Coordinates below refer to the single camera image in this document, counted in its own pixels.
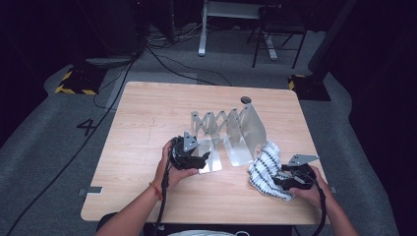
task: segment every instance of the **white desk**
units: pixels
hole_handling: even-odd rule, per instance
[[[205,0],[205,4],[203,6],[203,31],[202,35],[200,36],[199,56],[206,55],[208,17],[257,19],[258,9],[262,6],[263,5],[261,4],[216,2]],[[273,48],[270,36],[266,36],[266,44],[268,48]],[[269,50],[269,57],[271,60],[277,60],[274,49]]]

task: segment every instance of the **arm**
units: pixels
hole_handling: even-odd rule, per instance
[[[317,181],[319,183],[320,188],[323,189],[326,195],[326,209],[328,212],[328,219],[331,223],[331,228],[333,230],[334,235],[336,236],[354,236],[359,235],[356,232],[355,227],[350,222],[349,218],[347,217],[346,213],[344,212],[343,208],[334,198],[333,194],[330,191],[328,184],[323,179],[320,171],[318,168],[312,166],[312,169],[316,173]],[[317,187],[314,186],[310,190],[300,190],[296,188],[291,188],[290,193],[296,197],[300,197],[306,199],[311,205],[317,208],[321,208],[320,204],[320,196]]]
[[[168,152],[171,147],[169,141],[162,151],[162,159],[159,162],[153,183],[161,192],[163,172],[168,160]],[[197,169],[177,170],[175,167],[169,170],[169,187],[173,189],[182,179],[198,173]],[[139,235],[144,227],[150,212],[159,201],[152,186],[147,187],[140,195],[125,206],[120,212],[107,221],[96,233],[96,235]]]

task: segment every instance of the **yellow black tape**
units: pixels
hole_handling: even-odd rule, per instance
[[[289,86],[290,90],[294,90],[294,82],[293,81],[289,82],[288,86]]]
[[[90,80],[95,84],[86,83],[85,80],[82,80],[77,73],[74,73],[74,68],[70,68],[62,78],[61,83],[55,92],[64,92],[69,94],[88,94],[94,95],[98,94],[98,88],[100,86],[100,80]]]

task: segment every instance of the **finger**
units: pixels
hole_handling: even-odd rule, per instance
[[[168,141],[162,149],[162,159],[167,159],[169,154],[169,149],[171,148],[172,142]]]
[[[184,179],[193,175],[196,175],[199,173],[198,169],[187,169],[187,170],[179,170],[178,171],[178,177],[180,179]]]
[[[312,167],[312,170],[316,174],[317,178],[323,179],[322,178],[322,173],[320,172],[319,168],[317,168],[316,166],[313,166],[313,165],[310,165],[310,167]]]
[[[291,188],[291,189],[289,189],[289,192],[292,194],[292,195],[294,195],[295,197],[297,197],[297,196],[299,196],[300,195],[300,189],[297,189],[297,188]]]

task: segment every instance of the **red bracelet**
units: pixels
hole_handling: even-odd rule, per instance
[[[153,186],[153,188],[155,189],[155,194],[159,197],[159,201],[161,202],[163,200],[163,197],[159,189],[156,187],[156,185],[153,182],[149,182],[149,184]]]

